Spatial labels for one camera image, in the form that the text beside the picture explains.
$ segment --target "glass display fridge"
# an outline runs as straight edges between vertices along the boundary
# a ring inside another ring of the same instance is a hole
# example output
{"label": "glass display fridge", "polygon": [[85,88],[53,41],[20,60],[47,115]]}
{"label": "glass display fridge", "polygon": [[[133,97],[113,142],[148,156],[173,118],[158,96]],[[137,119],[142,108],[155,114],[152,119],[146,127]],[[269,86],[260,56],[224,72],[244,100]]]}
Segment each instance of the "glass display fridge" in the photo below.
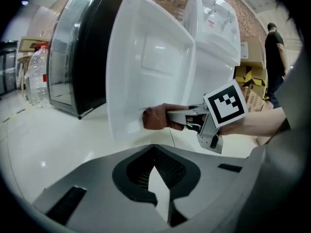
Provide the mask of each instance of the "glass display fridge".
{"label": "glass display fridge", "polygon": [[68,0],[54,28],[47,64],[50,104],[77,115],[106,102],[106,58],[122,0]]}

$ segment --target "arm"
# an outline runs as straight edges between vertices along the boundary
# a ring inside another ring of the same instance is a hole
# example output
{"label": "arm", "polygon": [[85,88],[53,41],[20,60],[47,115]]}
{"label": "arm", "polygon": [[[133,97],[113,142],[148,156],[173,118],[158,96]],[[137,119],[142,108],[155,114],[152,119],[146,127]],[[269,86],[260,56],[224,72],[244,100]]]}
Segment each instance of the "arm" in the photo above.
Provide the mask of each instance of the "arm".
{"label": "arm", "polygon": [[284,66],[285,75],[287,75],[287,73],[289,72],[290,69],[289,69],[289,65],[287,63],[286,49],[285,49],[284,45],[281,43],[277,43],[276,45],[277,45],[277,48],[280,52],[281,60],[282,60],[283,66]]}
{"label": "arm", "polygon": [[220,133],[272,136],[286,119],[282,108],[251,112],[245,118],[221,127]]}

